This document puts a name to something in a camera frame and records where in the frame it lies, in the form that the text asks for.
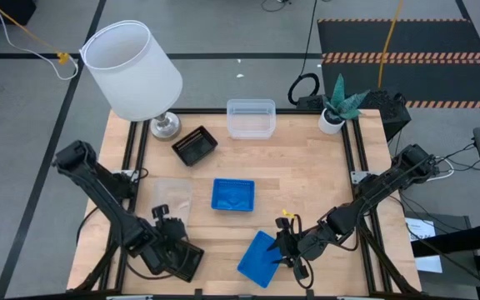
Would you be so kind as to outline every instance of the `blue tray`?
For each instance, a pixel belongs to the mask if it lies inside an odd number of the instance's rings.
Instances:
[[[237,267],[240,273],[263,288],[268,287],[268,284],[272,281],[273,274],[279,268],[279,264],[273,262],[282,258],[278,247],[268,251],[268,248],[274,241],[273,237],[259,231]]]
[[[253,180],[214,179],[212,208],[252,212],[254,202],[255,182]]]

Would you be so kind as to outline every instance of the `white lampshade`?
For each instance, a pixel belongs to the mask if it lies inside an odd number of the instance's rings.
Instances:
[[[183,78],[138,21],[121,21],[96,32],[81,57],[112,110],[129,121],[165,113],[178,99]]]

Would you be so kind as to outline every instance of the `gray carpet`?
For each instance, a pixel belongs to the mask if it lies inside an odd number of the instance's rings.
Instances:
[[[123,19],[145,22],[167,53],[302,53],[307,41],[313,1],[294,1],[280,12],[264,12],[259,0],[107,0],[99,27]],[[41,38],[75,53],[83,44],[98,0],[64,2],[38,0],[27,25]],[[480,0],[466,0],[480,35]],[[317,18],[391,18],[396,0],[332,0],[318,2]],[[401,18],[460,18],[454,0],[406,0]],[[39,52],[49,49],[10,26],[11,39]],[[0,53],[15,53],[0,26]],[[314,26],[310,53],[319,53]],[[271,98],[290,108],[288,87],[301,69],[298,59],[175,60],[184,79],[176,107],[224,107],[230,98]],[[307,61],[306,72],[320,73],[319,61]],[[68,67],[62,67],[64,74]],[[21,220],[23,209],[48,145],[68,82],[56,79],[39,60],[0,60],[0,274]],[[297,95],[310,92],[302,83]],[[411,110],[414,120],[402,134],[400,148],[420,143],[438,155],[469,143],[480,126],[480,110]],[[57,148],[77,138],[99,148],[108,105],[88,71],[77,86]],[[475,152],[457,157],[476,160]],[[452,177],[406,191],[432,213],[470,216],[480,224],[480,172]],[[86,197],[65,177],[50,170],[31,229],[19,257],[7,296],[61,293],[67,283],[75,250],[74,239]],[[435,293],[465,295],[453,287],[424,287]]]

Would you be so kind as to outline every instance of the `lamp base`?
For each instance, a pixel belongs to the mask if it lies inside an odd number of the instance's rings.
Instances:
[[[165,112],[151,120],[151,133],[159,141],[171,141],[181,132],[181,120],[171,112]]]

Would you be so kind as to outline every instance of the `black tray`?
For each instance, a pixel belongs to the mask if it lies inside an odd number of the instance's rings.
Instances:
[[[182,162],[191,167],[212,152],[217,145],[218,142],[207,129],[200,126],[173,144],[172,148]]]

